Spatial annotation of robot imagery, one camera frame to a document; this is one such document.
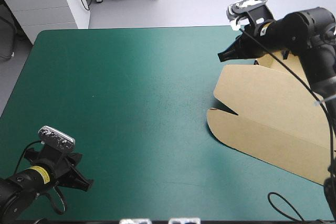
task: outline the green table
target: green table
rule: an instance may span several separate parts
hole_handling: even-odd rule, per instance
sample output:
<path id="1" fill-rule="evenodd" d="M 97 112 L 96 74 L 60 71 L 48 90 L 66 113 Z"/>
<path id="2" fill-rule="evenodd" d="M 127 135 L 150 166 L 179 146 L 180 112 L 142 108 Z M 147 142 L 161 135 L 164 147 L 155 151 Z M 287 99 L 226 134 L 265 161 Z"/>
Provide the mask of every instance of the green table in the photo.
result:
<path id="1" fill-rule="evenodd" d="M 22 219 L 281 220 L 270 191 L 306 219 L 331 219 L 320 185 L 211 135 L 216 54 L 236 36 L 229 27 L 42 32 L 0 119 L 0 177 L 50 125 L 76 138 L 79 169 L 95 183 L 87 193 L 64 189 L 64 216 L 40 198 Z"/>

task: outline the yellow label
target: yellow label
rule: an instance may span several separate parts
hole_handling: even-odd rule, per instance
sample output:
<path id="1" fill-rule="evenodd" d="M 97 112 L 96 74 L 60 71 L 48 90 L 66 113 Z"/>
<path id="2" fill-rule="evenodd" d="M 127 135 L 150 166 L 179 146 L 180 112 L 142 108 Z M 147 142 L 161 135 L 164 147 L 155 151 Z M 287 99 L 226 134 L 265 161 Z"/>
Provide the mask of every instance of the yellow label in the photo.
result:
<path id="1" fill-rule="evenodd" d="M 267 31 L 267 27 L 270 25 L 271 23 L 267 23 L 266 25 L 264 25 L 260 31 L 260 36 L 264 36 L 266 34 Z"/>
<path id="2" fill-rule="evenodd" d="M 44 168 L 42 168 L 40 166 L 32 166 L 32 167 L 30 167 L 28 169 L 32 169 L 32 170 L 35 170 L 38 173 L 40 173 L 40 175 L 43 178 L 44 184 L 47 184 L 47 183 L 50 182 L 50 176 L 49 176 L 48 172 Z"/>

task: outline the white drawer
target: white drawer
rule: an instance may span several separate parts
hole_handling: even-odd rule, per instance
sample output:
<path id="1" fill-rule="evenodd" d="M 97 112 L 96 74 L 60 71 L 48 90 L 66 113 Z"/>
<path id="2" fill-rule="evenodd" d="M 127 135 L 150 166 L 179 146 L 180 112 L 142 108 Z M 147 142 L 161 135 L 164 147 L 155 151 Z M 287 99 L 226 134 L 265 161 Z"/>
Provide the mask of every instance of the white drawer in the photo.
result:
<path id="1" fill-rule="evenodd" d="M 39 26 L 23 26 L 23 31 L 25 31 L 31 43 L 35 42 L 37 35 L 44 30 L 59 30 L 59 29 L 77 29 L 75 22 L 71 23 L 60 23 L 60 24 L 49 24 L 49 25 L 39 25 Z"/>
<path id="2" fill-rule="evenodd" d="M 68 6 L 67 0 L 5 0 L 12 12 Z"/>
<path id="3" fill-rule="evenodd" d="M 13 14 L 21 26 L 75 22 L 69 7 L 19 10 Z"/>

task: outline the cardboard flap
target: cardboard flap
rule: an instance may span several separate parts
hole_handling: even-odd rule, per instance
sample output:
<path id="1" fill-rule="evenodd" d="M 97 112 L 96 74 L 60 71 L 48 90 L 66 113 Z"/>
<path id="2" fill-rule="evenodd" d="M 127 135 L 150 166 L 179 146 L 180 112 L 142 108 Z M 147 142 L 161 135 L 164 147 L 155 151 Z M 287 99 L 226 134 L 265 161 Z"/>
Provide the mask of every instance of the cardboard flap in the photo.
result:
<path id="1" fill-rule="evenodd" d="M 259 65 L 226 65 L 220 75 L 214 96 L 238 113 L 240 120 L 329 148 L 323 111 L 292 75 Z"/>
<path id="2" fill-rule="evenodd" d="M 329 176 L 328 148 L 217 109 L 208 110 L 207 121 L 215 137 L 232 148 L 319 184 Z"/>
<path id="3" fill-rule="evenodd" d="M 282 60 L 282 55 L 281 52 L 276 52 L 275 56 L 277 56 L 279 59 Z M 298 56 L 294 56 L 294 55 L 288 55 L 288 58 L 286 60 L 282 60 L 291 70 L 294 71 L 294 73 L 296 73 L 301 79 L 303 79 L 304 81 L 306 81 L 306 75 L 302 69 L 300 60 Z M 259 65 L 270 68 L 270 69 L 274 69 L 286 74 L 289 74 L 289 72 L 282 66 L 280 65 L 276 60 L 274 60 L 271 55 L 264 55 L 261 58 L 257 59 L 257 62 L 259 63 Z"/>

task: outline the white cabinet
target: white cabinet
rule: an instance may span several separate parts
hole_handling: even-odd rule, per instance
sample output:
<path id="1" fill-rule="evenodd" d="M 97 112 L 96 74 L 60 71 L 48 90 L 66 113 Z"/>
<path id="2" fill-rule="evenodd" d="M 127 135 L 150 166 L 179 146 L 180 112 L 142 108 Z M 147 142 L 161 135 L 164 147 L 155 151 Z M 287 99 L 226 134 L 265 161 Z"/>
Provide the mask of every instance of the white cabinet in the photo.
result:
<path id="1" fill-rule="evenodd" d="M 5 0 L 5 2 L 32 43 L 43 30 L 89 27 L 90 11 L 83 7 L 81 0 Z"/>

